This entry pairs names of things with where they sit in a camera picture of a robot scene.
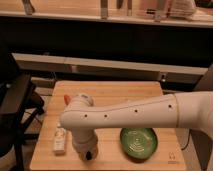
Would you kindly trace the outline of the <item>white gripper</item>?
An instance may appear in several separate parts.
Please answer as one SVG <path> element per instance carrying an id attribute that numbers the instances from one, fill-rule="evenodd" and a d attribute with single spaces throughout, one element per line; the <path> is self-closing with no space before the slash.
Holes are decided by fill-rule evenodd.
<path id="1" fill-rule="evenodd" d="M 98 138 L 94 130 L 72 131 L 72 145 L 83 161 L 91 161 L 98 154 Z"/>

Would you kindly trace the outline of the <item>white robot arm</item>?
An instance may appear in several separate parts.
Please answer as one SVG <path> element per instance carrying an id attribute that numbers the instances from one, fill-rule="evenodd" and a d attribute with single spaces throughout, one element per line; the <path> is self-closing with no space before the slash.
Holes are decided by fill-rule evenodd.
<path id="1" fill-rule="evenodd" d="M 78 94 L 64 109 L 60 124 L 71 132 L 82 160 L 96 158 L 95 130 L 102 128 L 187 128 L 213 140 L 213 93 L 168 94 L 102 107 L 94 107 L 89 95 Z"/>

